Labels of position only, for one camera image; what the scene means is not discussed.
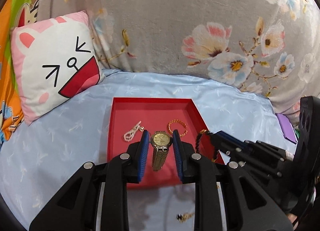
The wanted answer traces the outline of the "person right hand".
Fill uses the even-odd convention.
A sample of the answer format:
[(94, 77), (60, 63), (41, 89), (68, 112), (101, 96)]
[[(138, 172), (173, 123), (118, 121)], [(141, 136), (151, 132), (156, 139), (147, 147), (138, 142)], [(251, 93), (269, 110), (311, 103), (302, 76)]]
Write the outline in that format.
[(290, 220), (290, 222), (292, 223), (293, 225), (293, 229), (296, 229), (297, 226), (298, 226), (298, 219), (297, 219), (297, 216), (294, 215), (294, 214), (287, 214), (287, 218)]

